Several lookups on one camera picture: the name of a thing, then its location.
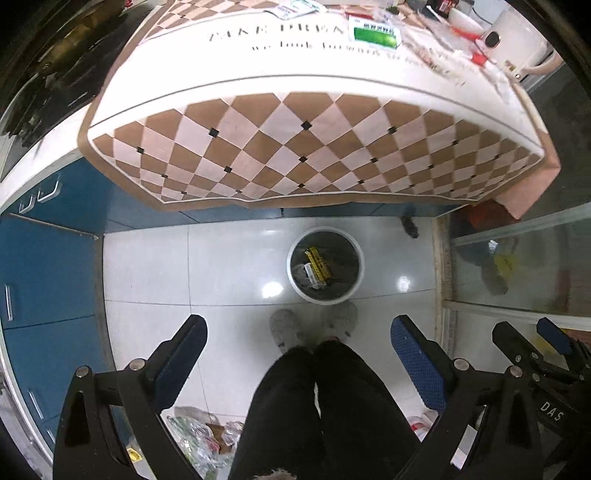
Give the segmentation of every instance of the diamond pattern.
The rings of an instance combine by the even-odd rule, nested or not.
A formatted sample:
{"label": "diamond pattern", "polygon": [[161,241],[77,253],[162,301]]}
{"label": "diamond pattern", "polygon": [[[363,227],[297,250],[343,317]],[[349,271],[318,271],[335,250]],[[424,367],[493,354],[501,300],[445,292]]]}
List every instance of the diamond pattern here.
{"label": "diamond pattern", "polygon": [[180,27],[195,20],[244,10],[272,8],[278,4],[278,1],[269,0],[179,0],[163,14],[143,41],[157,33]]}
{"label": "diamond pattern", "polygon": [[[227,3],[213,1],[211,8]],[[131,122],[93,142],[162,202],[326,192],[477,201],[541,161],[515,141],[446,113],[334,92],[214,99]]]}

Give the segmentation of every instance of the blue cabinet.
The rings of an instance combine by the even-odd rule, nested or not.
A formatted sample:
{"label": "blue cabinet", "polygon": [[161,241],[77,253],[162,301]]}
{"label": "blue cabinet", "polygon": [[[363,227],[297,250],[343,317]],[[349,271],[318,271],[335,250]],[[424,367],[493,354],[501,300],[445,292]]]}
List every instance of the blue cabinet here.
{"label": "blue cabinet", "polygon": [[[23,212],[29,205],[33,208]],[[43,180],[17,200],[9,211],[95,235],[197,223],[181,212],[160,212],[144,205],[85,158]]]}
{"label": "blue cabinet", "polygon": [[0,217],[2,328],[94,314],[95,249],[91,236]]}
{"label": "blue cabinet", "polygon": [[79,366],[108,370],[94,316],[10,329],[4,337],[22,396],[39,423],[61,414]]}
{"label": "blue cabinet", "polygon": [[54,449],[56,446],[56,437],[57,437],[57,428],[60,425],[60,416],[57,415],[52,419],[46,420],[43,422],[43,427],[41,428],[41,434],[45,441],[49,445],[50,449]]}

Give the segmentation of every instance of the leg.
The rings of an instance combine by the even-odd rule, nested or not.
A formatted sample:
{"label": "leg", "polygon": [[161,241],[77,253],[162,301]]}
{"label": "leg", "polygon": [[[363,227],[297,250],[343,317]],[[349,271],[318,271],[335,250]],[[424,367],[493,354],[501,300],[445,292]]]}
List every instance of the leg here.
{"label": "leg", "polygon": [[[351,311],[341,307],[340,312],[350,316]],[[349,325],[350,336],[350,318],[330,323]],[[392,480],[420,442],[376,373],[336,339],[347,336],[329,333],[333,339],[317,347],[314,360],[324,442],[335,477]]]}
{"label": "leg", "polygon": [[[285,315],[280,314],[280,318],[285,320]],[[292,322],[295,317],[291,312],[290,315],[288,320]],[[276,343],[283,344],[280,348],[292,348],[275,362],[256,389],[230,480],[251,480],[279,469],[298,480],[320,476],[325,455],[320,418],[314,405],[312,354],[294,345],[296,336],[286,334],[285,328],[279,328],[278,333],[272,322],[271,330]]]}

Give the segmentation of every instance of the trash can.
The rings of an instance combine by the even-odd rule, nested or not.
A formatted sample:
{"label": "trash can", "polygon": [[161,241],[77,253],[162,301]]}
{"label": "trash can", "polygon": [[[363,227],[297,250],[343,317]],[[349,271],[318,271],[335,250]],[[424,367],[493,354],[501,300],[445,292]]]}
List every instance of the trash can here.
{"label": "trash can", "polygon": [[365,263],[357,240],[331,226],[300,235],[287,256],[287,276],[300,297],[319,305],[347,300],[361,284]]}

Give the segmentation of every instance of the kettle handle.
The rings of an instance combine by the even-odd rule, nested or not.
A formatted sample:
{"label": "kettle handle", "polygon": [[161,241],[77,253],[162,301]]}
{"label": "kettle handle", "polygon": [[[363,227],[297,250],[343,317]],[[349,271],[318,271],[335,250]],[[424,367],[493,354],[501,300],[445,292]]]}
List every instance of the kettle handle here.
{"label": "kettle handle", "polygon": [[547,73],[552,73],[558,67],[560,67],[564,63],[564,60],[558,52],[554,50],[548,60],[540,65],[536,65],[535,67],[523,67],[521,69],[521,73],[523,75],[546,75]]}

